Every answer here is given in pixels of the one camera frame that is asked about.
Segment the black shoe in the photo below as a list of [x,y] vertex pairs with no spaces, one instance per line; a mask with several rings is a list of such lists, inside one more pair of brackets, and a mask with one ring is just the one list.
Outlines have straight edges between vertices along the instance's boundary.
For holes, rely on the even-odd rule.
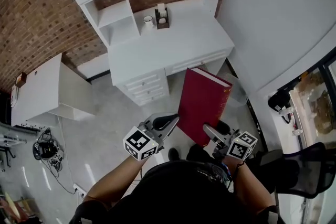
[[168,152],[168,159],[172,161],[178,161],[180,159],[180,155],[176,148],[172,147]]
[[197,144],[190,148],[187,160],[199,163],[215,163],[215,160],[210,157],[209,153]]

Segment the white cube with marker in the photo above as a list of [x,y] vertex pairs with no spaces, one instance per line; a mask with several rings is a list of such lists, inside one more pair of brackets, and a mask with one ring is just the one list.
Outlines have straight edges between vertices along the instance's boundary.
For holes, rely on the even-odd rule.
[[123,139],[124,149],[135,159],[141,161],[158,152],[159,144],[133,127]]
[[232,140],[226,155],[243,161],[252,153],[258,139],[248,132],[244,132]]

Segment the white cabinet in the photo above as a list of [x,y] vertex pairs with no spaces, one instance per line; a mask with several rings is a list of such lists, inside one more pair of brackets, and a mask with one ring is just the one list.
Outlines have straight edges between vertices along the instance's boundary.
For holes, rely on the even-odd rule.
[[95,114],[92,85],[55,56],[27,76],[12,108],[12,126],[53,126],[56,116],[80,120]]
[[137,105],[169,96],[167,77],[164,69],[156,70],[129,80],[117,87]]

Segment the red book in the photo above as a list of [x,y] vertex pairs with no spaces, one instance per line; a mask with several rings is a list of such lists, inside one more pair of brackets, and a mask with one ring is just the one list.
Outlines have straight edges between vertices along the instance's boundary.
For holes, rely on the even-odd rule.
[[187,69],[177,125],[198,145],[209,143],[203,124],[217,127],[231,88],[231,83],[200,68]]

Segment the white cup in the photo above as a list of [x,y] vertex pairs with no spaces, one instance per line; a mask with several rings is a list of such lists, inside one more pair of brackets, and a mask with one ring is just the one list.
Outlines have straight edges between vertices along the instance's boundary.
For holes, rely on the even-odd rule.
[[143,22],[146,24],[147,28],[153,28],[154,27],[152,16],[143,17]]

